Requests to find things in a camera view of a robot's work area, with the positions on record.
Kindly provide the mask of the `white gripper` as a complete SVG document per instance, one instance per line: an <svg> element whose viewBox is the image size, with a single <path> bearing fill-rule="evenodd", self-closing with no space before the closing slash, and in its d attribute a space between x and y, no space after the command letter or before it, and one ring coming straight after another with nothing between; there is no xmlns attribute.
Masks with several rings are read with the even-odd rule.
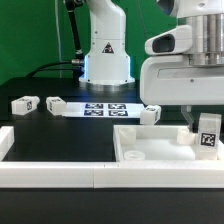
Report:
<svg viewBox="0 0 224 224"><path fill-rule="evenodd" d="M182 105L193 131L193 105L224 105L224 67L190 66L184 55L155 56L142 65L140 98L146 105Z"/></svg>

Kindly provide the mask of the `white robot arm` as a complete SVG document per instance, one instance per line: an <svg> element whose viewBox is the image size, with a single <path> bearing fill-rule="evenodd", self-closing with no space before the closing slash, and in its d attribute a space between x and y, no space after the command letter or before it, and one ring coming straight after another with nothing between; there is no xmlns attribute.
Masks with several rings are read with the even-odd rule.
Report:
<svg viewBox="0 0 224 224"><path fill-rule="evenodd" d="M155 0L177 26L145 42L149 57L140 72L140 99L146 104L179 105L184 116L193 105L224 105L224 0ZM113 91L132 85L125 51L126 15L111 0L64 0L70 17L87 5L91 48L81 50L73 33L82 86Z"/></svg>

